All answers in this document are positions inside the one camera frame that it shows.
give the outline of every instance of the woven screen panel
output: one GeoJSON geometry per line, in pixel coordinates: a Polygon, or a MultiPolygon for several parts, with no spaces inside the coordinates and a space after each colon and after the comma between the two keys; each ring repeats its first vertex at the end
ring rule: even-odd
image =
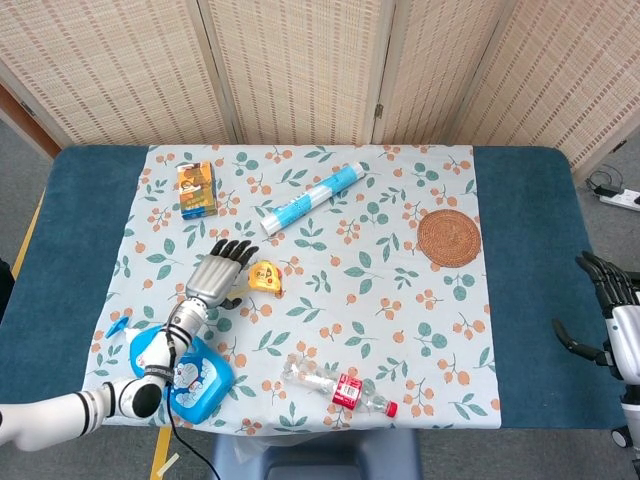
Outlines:
{"type": "Polygon", "coordinates": [[[395,84],[384,106],[383,143],[446,141],[503,3],[411,1],[397,72],[385,72],[385,81],[395,74],[395,84]]]}
{"type": "Polygon", "coordinates": [[[640,2],[516,4],[453,141],[544,145],[572,169],[640,111],[640,2]]]}
{"type": "Polygon", "coordinates": [[[370,140],[364,116],[382,1],[209,0],[245,142],[370,140]]]}
{"type": "Polygon", "coordinates": [[[0,59],[74,143],[228,143],[186,1],[2,2],[0,59]]]}

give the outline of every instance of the floral tablecloth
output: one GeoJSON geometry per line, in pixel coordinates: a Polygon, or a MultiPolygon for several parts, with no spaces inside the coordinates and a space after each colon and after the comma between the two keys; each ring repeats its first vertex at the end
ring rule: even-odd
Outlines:
{"type": "MultiPolygon", "coordinates": [[[[105,338],[114,321],[128,315],[139,330],[165,322],[217,240],[251,239],[260,246],[255,259],[282,270],[284,294],[252,291],[240,308],[210,312],[200,336],[228,359],[235,382],[194,428],[236,435],[392,423],[498,428],[483,253],[449,269],[416,246],[420,218],[442,208],[459,210],[480,227],[469,146],[150,147],[91,339],[84,388],[132,375],[125,336],[105,338]],[[198,161],[214,165],[219,213],[183,220],[175,167],[198,161]],[[260,227],[266,213],[355,161],[365,178],[266,237],[260,227]],[[399,404],[396,418],[351,412],[283,383],[289,353],[375,386],[399,404]]],[[[246,271],[238,288],[245,283],[246,271]]],[[[167,422],[162,407],[144,422],[115,417],[107,423],[167,422]]]]}

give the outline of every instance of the power strip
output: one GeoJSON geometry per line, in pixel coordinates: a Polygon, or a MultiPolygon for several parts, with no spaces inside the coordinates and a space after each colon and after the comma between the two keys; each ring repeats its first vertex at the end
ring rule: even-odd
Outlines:
{"type": "Polygon", "coordinates": [[[625,189],[624,192],[614,195],[613,197],[607,197],[600,195],[600,201],[602,203],[608,203],[615,205],[616,207],[628,208],[629,210],[635,210],[640,212],[640,203],[636,203],[636,200],[640,199],[640,192],[625,189]]]}

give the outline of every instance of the red bottle cap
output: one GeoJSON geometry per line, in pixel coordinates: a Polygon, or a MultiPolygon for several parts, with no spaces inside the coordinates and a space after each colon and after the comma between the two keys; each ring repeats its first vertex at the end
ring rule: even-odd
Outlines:
{"type": "Polygon", "coordinates": [[[385,412],[387,414],[387,417],[395,417],[396,416],[396,412],[398,411],[398,404],[396,402],[389,402],[389,405],[387,405],[387,411],[385,412]]]}

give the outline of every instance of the red bottle label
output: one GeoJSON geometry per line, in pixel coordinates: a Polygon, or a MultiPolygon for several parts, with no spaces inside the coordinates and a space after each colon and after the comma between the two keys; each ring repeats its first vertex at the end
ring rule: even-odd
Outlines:
{"type": "Polygon", "coordinates": [[[336,393],[333,394],[332,402],[353,410],[356,408],[361,393],[362,380],[343,373],[340,375],[340,380],[338,380],[338,388],[336,388],[336,393]]]}

